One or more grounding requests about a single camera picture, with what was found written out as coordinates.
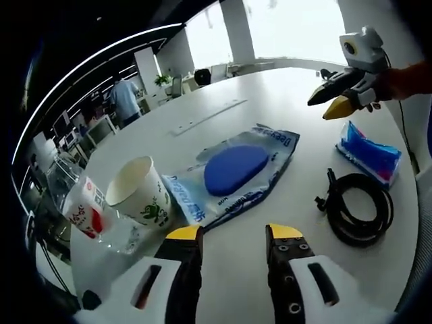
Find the ceiling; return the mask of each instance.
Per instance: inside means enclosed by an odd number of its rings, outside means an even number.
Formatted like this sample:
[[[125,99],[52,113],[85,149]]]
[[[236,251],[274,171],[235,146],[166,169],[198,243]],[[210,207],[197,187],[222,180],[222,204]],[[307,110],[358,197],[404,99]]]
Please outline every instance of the ceiling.
[[[24,16],[28,25],[26,37],[28,34],[34,37],[30,44],[33,45],[33,58],[36,58],[24,119],[30,117],[47,93],[70,70],[97,51],[150,28],[187,22],[214,0],[60,2],[53,5],[52,1],[42,1],[33,9],[44,14]],[[63,110],[114,72],[131,66],[135,51],[151,46],[157,53],[183,27],[167,28],[133,38],[86,63],[45,101],[30,129],[33,133],[51,129],[53,121]]]

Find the ceiling light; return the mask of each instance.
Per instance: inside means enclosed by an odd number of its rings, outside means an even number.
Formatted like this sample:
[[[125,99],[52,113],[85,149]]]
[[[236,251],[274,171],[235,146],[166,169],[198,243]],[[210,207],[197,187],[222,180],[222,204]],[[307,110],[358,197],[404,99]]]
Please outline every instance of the ceiling light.
[[[136,74],[138,74],[138,72],[134,72],[132,74],[129,74],[128,76],[125,76],[125,79],[131,78],[132,76],[135,76]]]
[[[95,91],[98,87],[100,87],[102,84],[106,83],[106,81],[110,81],[110,79],[112,79],[113,77],[110,76],[108,79],[102,81],[101,83],[99,83],[97,86],[95,86],[92,90],[88,91],[84,96],[82,96],[81,98],[78,99],[78,101],[76,103],[74,103],[68,110],[67,112],[71,111],[72,108],[74,108],[78,103],[80,103],[81,101],[83,101],[88,95],[91,95],[93,91]]]
[[[161,73],[161,67],[159,66],[159,62],[157,61],[157,57],[156,57],[155,54],[153,54],[153,59],[155,60],[157,73],[158,73],[158,75],[161,76],[162,75],[162,73]]]
[[[111,89],[114,86],[114,84],[112,84],[111,86],[109,86],[108,88],[102,90],[102,93],[107,92],[109,89]]]
[[[75,113],[74,113],[71,117],[69,117],[69,119],[72,119],[72,118],[74,118],[75,116],[77,116],[77,114],[78,114],[80,111],[81,111],[81,109],[75,111]]]
[[[126,69],[120,71],[119,74],[120,74],[120,73],[123,73],[123,72],[125,72],[125,71],[128,71],[129,69],[133,68],[134,66],[135,66],[135,64],[134,64],[134,65],[131,65],[130,67],[127,67]]]
[[[127,51],[121,52],[120,54],[117,54],[116,56],[113,56],[113,57],[111,57],[110,59],[108,59],[108,61],[104,61],[103,63],[99,64],[98,66],[92,68],[89,72],[85,73],[85,75],[83,75],[81,78],[77,79],[74,83],[72,83],[72,85],[71,85],[69,88],[67,88],[67,89],[66,89],[66,90],[65,90],[61,95],[59,95],[59,96],[57,97],[57,99],[55,99],[54,103],[52,103],[51,106],[49,106],[48,110],[50,110],[50,109],[52,108],[52,106],[54,106],[54,105],[58,102],[58,100],[59,100],[59,99],[60,99],[60,98],[61,98],[61,97],[62,97],[62,96],[67,92],[67,91],[69,91],[69,90],[70,90],[74,85],[76,85],[77,83],[79,83],[79,81],[81,81],[82,79],[84,79],[87,75],[89,75],[89,74],[93,73],[95,70],[99,69],[102,65],[104,65],[104,64],[106,64],[106,63],[112,61],[113,59],[116,59],[117,57],[122,56],[123,54],[126,54],[126,53],[128,53],[128,52],[130,52],[130,51],[133,51],[134,49],[138,49],[138,48],[140,48],[140,47],[144,47],[145,45],[149,45],[149,44],[153,44],[153,43],[161,42],[161,44],[160,44],[159,47],[158,47],[158,49],[161,49],[161,47],[165,44],[166,41],[167,41],[167,38],[166,38],[166,37],[165,37],[165,38],[158,38],[158,39],[155,39],[155,40],[151,40],[151,41],[149,41],[148,43],[141,44],[141,45],[138,45],[138,46],[132,47],[131,49],[128,49]]]
[[[18,189],[16,188],[15,179],[12,176],[12,173],[11,173],[11,180],[12,180],[13,189],[15,190],[16,195],[18,196],[18,199],[20,200],[21,206],[22,206],[23,210],[26,212],[26,215],[28,215],[28,209],[27,209],[26,205],[24,204],[24,202],[22,201],[20,194],[18,193]]]
[[[29,171],[30,171],[30,166],[28,166],[26,174],[24,174],[24,179],[22,180],[21,188],[20,188],[20,191],[19,191],[20,195],[21,195],[21,192],[22,192],[22,188],[24,187],[24,184],[26,183],[26,178],[27,178],[27,174],[28,174]]]
[[[52,95],[52,93],[55,91],[55,89],[57,89],[59,86],[60,86],[60,84],[62,84],[63,82],[65,82],[65,80],[67,79],[67,78],[69,78],[76,70],[78,70],[79,68],[81,68],[85,63],[87,63],[87,62],[89,62],[91,59],[94,59],[96,56],[98,56],[98,55],[100,55],[101,53],[103,53],[103,52],[105,52],[105,51],[107,51],[108,49],[111,49],[112,47],[114,47],[114,46],[116,46],[116,45],[118,45],[118,44],[121,44],[121,43],[123,43],[123,42],[126,42],[126,41],[128,41],[128,40],[130,40],[130,39],[132,39],[132,38],[135,38],[135,37],[138,37],[138,36],[141,36],[141,35],[144,35],[144,34],[148,34],[148,33],[150,33],[150,32],[155,32],[155,31],[157,31],[157,30],[161,30],[161,29],[166,29],[166,28],[171,28],[171,27],[178,27],[178,26],[181,26],[182,24],[181,23],[178,23],[178,24],[171,24],[171,25],[166,25],[166,26],[161,26],[161,27],[156,27],[156,28],[152,28],[152,29],[149,29],[149,30],[145,30],[145,31],[143,31],[143,32],[139,32],[139,33],[137,33],[137,34],[134,34],[134,35],[131,35],[131,36],[128,36],[128,37],[126,37],[126,38],[123,38],[123,39],[121,39],[121,40],[118,40],[117,42],[115,42],[115,43],[112,43],[112,44],[110,44],[110,45],[108,45],[108,46],[106,46],[105,48],[103,48],[103,49],[101,49],[100,51],[97,51],[95,54],[93,54],[93,55],[91,55],[90,57],[87,57],[84,61],[82,61],[81,63],[79,63],[76,67],[74,67],[72,70],[70,70],[48,93],[47,93],[47,95],[42,99],[42,101],[39,103],[39,105],[38,105],[38,107],[36,107],[36,109],[33,111],[33,114],[30,116],[30,118],[29,118],[29,120],[28,120],[28,122],[27,122],[27,124],[24,126],[24,129],[23,129],[23,131],[22,131],[22,134],[21,134],[21,136],[20,136],[20,139],[18,140],[18,143],[17,143],[17,146],[16,146],[16,148],[15,148],[15,152],[13,153],[13,157],[12,157],[12,162],[11,162],[11,164],[14,164],[14,162],[15,162],[15,158],[16,158],[16,155],[17,155],[17,153],[18,153],[18,149],[19,149],[19,147],[20,147],[20,145],[21,145],[21,142],[22,142],[22,140],[23,140],[23,138],[24,138],[24,135],[25,135],[25,133],[27,132],[27,129],[30,127],[30,124],[31,124],[31,122],[32,122],[32,120],[34,119],[34,117],[36,116],[36,114],[38,113],[38,111],[39,111],[39,109],[41,109],[41,107],[42,107],[42,105],[45,103],[45,101],[47,101],[47,99],[49,98],[49,96],[51,96]]]

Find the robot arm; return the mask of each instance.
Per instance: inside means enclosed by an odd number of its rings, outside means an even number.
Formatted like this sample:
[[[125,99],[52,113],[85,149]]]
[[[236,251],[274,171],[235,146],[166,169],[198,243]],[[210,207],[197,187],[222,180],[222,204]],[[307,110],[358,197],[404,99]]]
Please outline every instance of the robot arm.
[[[383,324],[393,313],[371,306],[356,280],[326,256],[315,256],[292,227],[269,224],[268,284],[276,324]],[[94,310],[81,310],[83,323],[195,323],[201,287],[203,229],[170,233],[154,258],[144,257],[115,282]]]
[[[340,44],[349,66],[316,89],[308,101],[311,106],[337,97],[324,113],[324,119],[347,117],[374,102],[377,76],[389,68],[381,48],[383,41],[371,27],[342,35]]]
[[[269,224],[266,236],[276,324],[383,324],[393,318],[362,298],[349,273],[327,256],[315,256],[298,230]]]

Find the potted plant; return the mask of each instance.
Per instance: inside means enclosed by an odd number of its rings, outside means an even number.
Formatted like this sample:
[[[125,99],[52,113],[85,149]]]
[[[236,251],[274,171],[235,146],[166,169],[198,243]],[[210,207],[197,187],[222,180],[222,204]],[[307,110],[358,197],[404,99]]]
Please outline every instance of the potted plant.
[[[164,84],[169,84],[170,82],[171,82],[171,78],[165,74],[156,76],[155,79],[155,84],[160,87],[162,87]]]

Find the white desk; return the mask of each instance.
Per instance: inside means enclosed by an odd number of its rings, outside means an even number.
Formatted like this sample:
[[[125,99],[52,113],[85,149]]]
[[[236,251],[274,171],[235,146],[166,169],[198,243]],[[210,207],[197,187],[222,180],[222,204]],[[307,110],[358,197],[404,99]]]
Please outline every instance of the white desk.
[[[385,107],[373,114],[364,109],[351,116],[372,140],[398,147],[403,160],[390,190],[395,215],[385,237],[367,249],[346,246],[335,237],[314,198],[328,189],[328,167],[337,177],[359,170],[334,148],[347,119],[323,120],[329,103],[306,105],[320,83],[315,71],[287,68],[211,84],[151,111],[93,153],[86,172],[106,190],[111,177],[134,157],[151,155],[157,170],[170,174],[194,163],[205,147],[255,123],[300,134],[290,166],[267,199],[205,235],[197,323],[274,323],[265,260],[265,225],[269,222],[298,228],[315,254],[326,254],[357,278],[368,300],[388,309],[396,307],[414,259],[419,222],[415,180],[404,141]],[[248,101],[179,136],[170,132],[180,124],[199,121],[233,99]],[[372,208],[362,192],[347,196],[348,207],[356,216],[367,215],[365,211]],[[79,296],[96,285],[95,278],[107,279],[134,262],[108,253],[78,230],[72,231],[71,246]],[[146,254],[155,249],[152,246]]]
[[[97,121],[96,121],[96,122],[95,122],[95,123],[90,127],[89,130],[87,130],[86,134],[84,135],[84,136],[87,136],[87,137],[88,137],[88,139],[92,142],[92,144],[94,145],[94,147],[98,147],[98,146],[100,146],[100,145],[102,144],[102,142],[105,142],[105,141],[106,141],[108,135],[111,134],[111,133],[106,134],[105,137],[104,137],[104,139],[102,139],[102,140],[98,140],[97,142],[93,139],[93,137],[92,137],[92,132],[93,132],[96,128],[101,127],[101,124],[102,124],[102,123],[106,123],[106,124],[108,125],[108,127],[109,127],[109,129],[111,130],[111,132],[112,132],[113,135],[116,135],[116,134],[117,134],[117,129],[114,127],[112,121],[109,119],[109,116],[108,116],[108,115],[103,115],[101,118],[99,118],[99,119],[98,119],[98,120],[97,120]]]
[[[188,89],[185,90],[185,92],[192,92],[200,88],[199,85],[196,84],[195,77],[193,74],[183,77],[182,83],[183,83],[183,87]]]

